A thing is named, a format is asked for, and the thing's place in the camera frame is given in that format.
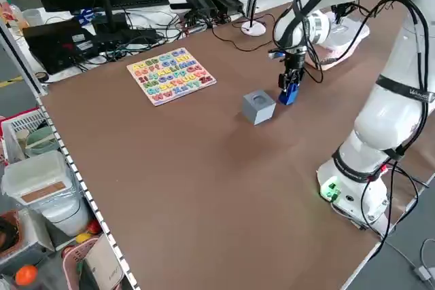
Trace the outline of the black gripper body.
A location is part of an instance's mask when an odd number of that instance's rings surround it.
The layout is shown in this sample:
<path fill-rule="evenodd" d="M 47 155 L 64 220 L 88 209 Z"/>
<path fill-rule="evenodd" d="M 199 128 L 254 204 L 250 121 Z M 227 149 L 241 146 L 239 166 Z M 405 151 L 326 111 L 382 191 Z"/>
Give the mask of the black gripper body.
<path fill-rule="evenodd" d="M 297 53 L 286 52 L 284 57 L 285 73 L 291 73 L 303 69 L 305 65 L 305 55 L 305 51 Z"/>

